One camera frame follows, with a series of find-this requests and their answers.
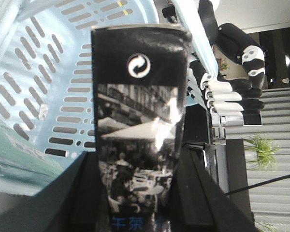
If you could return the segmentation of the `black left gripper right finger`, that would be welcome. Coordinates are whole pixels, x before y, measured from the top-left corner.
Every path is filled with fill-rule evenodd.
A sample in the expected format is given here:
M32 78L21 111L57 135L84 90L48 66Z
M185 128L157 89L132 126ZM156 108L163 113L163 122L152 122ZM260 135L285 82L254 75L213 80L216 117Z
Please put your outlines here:
M171 184L173 232L254 232L256 228L214 182L197 155L183 148Z

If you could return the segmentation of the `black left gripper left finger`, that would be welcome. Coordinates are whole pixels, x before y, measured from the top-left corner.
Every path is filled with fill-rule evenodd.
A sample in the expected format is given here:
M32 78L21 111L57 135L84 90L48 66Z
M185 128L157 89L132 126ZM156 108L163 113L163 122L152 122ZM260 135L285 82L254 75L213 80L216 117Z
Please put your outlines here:
M36 195L0 215L0 232L104 232L108 202L96 152L83 152Z

